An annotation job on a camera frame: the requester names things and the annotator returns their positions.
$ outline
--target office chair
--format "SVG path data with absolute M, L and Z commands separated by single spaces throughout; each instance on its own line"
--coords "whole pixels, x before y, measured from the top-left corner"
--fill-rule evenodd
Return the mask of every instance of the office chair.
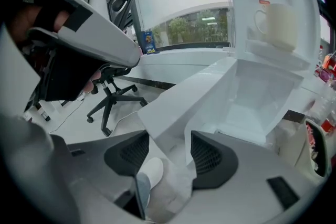
M 129 10 L 131 8 L 133 1 L 134 0 L 114 0 L 112 4 L 112 7 L 111 7 L 112 11 L 110 11 L 110 14 L 111 13 L 113 14 L 111 15 L 111 18 L 114 17 L 113 23 L 116 26 L 118 26 L 121 30 L 123 30 L 125 27 L 125 22 L 129 17 Z M 102 84 L 104 92 L 107 96 L 87 114 L 87 117 L 88 117 L 87 122 L 92 123 L 93 122 L 92 115 L 95 114 L 100 109 L 105 107 L 103 118 L 101 121 L 101 130 L 105 136 L 109 137 L 112 132 L 106 127 L 106 124 L 107 124 L 112 106 L 114 104 L 116 104 L 117 102 L 135 101 L 135 102 L 140 102 L 141 106 L 145 106 L 148 103 L 144 99 L 144 97 L 123 95 L 124 93 L 130 90 L 132 90 L 133 92 L 136 92 L 138 89 L 134 84 L 124 89 L 120 89 L 118 88 L 118 86 L 115 84 L 113 80 L 113 78 L 115 77 L 127 75 L 129 72 L 131 72 L 131 68 L 114 68 L 106 64 L 100 68 L 100 72 L 101 72 L 100 79 L 93 81 L 94 87 L 93 87 L 93 90 L 91 91 L 91 94 L 98 93 L 97 84 L 100 83 Z M 105 82 L 107 82 L 108 84 L 112 84 L 116 91 L 112 93 L 110 89 L 106 86 Z

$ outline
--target ceiling light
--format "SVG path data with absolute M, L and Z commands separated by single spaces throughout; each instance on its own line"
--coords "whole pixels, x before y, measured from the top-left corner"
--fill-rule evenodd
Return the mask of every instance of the ceiling light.
M 207 18 L 202 18 L 202 20 L 214 20 L 215 17 L 207 17 Z

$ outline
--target black strap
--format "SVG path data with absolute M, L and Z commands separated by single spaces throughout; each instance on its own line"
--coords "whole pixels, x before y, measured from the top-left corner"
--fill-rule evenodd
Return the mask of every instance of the black strap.
M 53 32 L 56 17 L 61 10 L 62 8 L 57 5 L 47 5 L 42 7 L 35 19 L 34 26 Z

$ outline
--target mug handle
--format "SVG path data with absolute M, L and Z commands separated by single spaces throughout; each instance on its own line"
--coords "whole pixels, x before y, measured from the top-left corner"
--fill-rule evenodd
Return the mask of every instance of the mug handle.
M 253 19 L 254 19 L 254 24 L 256 25 L 257 29 L 258 29 L 262 34 L 266 35 L 265 32 L 261 31 L 261 29 L 259 28 L 259 26 L 258 26 L 258 24 L 257 24 L 256 15 L 257 15 L 258 12 L 262 12 L 262 13 L 266 14 L 266 12 L 264 12 L 264 11 L 261 10 L 261 9 L 257 10 L 257 11 L 254 13 L 254 17 L 253 17 Z

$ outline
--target chair base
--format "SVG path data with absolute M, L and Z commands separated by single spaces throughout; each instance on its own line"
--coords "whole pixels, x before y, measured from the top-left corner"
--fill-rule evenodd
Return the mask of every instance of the chair base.
M 109 115 L 112 109 L 112 106 L 116 104 L 117 102 L 127 102 L 127 101 L 133 101 L 133 102 L 140 102 L 142 106 L 145 106 L 148 104 L 148 102 L 145 100 L 144 97 L 136 97 L 136 96 L 128 96 L 123 95 L 124 93 L 132 90 L 133 92 L 136 92 L 138 89 L 135 85 L 128 86 L 124 89 L 119 89 L 118 87 L 114 86 L 116 91 L 112 93 L 108 87 L 104 88 L 104 92 L 106 93 L 106 97 L 97 104 L 88 114 L 87 114 L 87 122 L 92 123 L 93 118 L 91 117 L 93 114 L 95 114 L 97 111 L 104 108 L 104 114 L 101 121 L 101 127 L 100 129 L 104 133 L 106 137 L 109 137 L 111 135 L 111 131 L 106 127 L 107 121 L 109 119 Z

